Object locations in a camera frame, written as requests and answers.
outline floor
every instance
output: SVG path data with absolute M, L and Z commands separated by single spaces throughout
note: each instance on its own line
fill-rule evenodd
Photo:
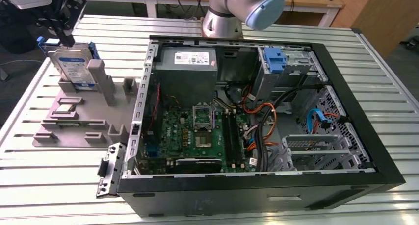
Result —
M 159 16 L 166 15 L 169 18 L 182 18 L 182 8 L 174 6 L 161 5 L 158 8 Z M 117 16 L 147 16 L 146 8 L 142 4 L 130 3 L 105 3 L 94 2 L 86 9 L 87 14 L 103 14 Z M 189 11 L 187 18 L 202 17 L 203 12 L 193 7 Z M 53 37 L 53 35 L 37 27 L 31 27 L 34 37 L 45 36 Z M 35 60 L 43 61 L 45 55 L 37 48 L 26 54 L 11 54 L 0 46 L 0 64 L 15 60 Z M 416 98 L 419 100 L 419 51 L 412 51 L 400 45 L 394 53 L 388 58 L 388 63 L 393 68 L 396 74 L 401 78 L 402 82 L 408 86 Z M 15 62 L 2 66 L 6 72 L 10 74 L 10 78 L 6 82 L 0 82 L 0 127 L 3 126 L 10 113 L 22 97 L 27 86 L 38 72 L 41 63 L 38 62 Z

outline aluminum slotted table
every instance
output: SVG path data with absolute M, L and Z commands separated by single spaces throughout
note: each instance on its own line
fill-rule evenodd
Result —
M 199 36 L 201 23 L 86 15 L 74 32 L 97 43 L 115 80 L 141 82 L 149 36 Z M 46 59 L 0 131 L 0 224 L 417 224 L 419 221 L 419 104 L 362 34 L 350 29 L 245 26 L 245 38 L 323 43 L 408 181 L 392 191 L 319 211 L 141 218 L 122 198 L 95 198 L 103 148 L 37 148 L 33 135 L 59 93 Z

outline ram slot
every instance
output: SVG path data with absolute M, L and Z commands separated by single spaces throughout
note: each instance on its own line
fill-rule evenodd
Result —
M 230 122 L 229 122 L 229 114 L 223 114 L 223 139 L 225 139 L 225 150 L 226 150 L 226 161 L 227 165 L 235 163 L 234 161 L 234 152 L 231 146 L 231 134 L 230 134 Z
M 239 142 L 239 126 L 237 121 L 237 115 L 229 115 L 229 132 L 231 141 L 231 151 L 234 157 L 234 163 L 241 165 L 243 163 L 242 146 Z

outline power supply label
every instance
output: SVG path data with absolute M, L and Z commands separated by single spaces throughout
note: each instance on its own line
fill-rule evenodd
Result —
M 209 52 L 177 52 L 175 53 L 177 65 L 210 65 Z
M 83 58 L 61 57 L 61 65 L 75 88 L 79 90 L 93 90 L 95 86 L 94 77 L 87 70 L 87 61 Z

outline green circuit board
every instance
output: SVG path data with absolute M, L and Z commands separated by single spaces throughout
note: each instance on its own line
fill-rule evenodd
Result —
M 177 158 L 217 158 L 223 161 L 223 172 L 246 172 L 242 165 L 233 168 L 226 162 L 222 115 L 221 112 L 214 113 L 211 131 L 195 132 L 193 110 L 171 110 L 165 113 L 158 157 L 149 159 L 150 173 L 165 173 L 162 167 L 166 166 L 166 160 Z M 237 114 L 235 117 L 238 126 L 245 126 L 246 114 Z M 199 113 L 195 121 L 207 123 L 209 115 Z

